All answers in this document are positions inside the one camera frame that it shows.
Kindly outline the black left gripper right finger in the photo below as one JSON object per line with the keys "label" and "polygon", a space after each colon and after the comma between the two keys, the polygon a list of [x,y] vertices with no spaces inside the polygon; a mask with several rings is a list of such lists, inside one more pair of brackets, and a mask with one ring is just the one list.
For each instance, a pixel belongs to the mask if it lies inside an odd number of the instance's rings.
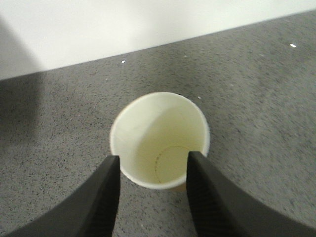
{"label": "black left gripper right finger", "polygon": [[198,151],[188,153],[186,190],[199,237],[314,237],[309,227],[268,207]]}

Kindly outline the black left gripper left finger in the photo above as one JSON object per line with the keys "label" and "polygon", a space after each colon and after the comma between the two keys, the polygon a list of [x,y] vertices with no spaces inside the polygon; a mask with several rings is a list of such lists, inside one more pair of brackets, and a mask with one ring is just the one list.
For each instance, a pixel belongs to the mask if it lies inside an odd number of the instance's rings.
{"label": "black left gripper left finger", "polygon": [[120,196],[119,156],[107,156],[59,205],[9,237],[110,237]]}

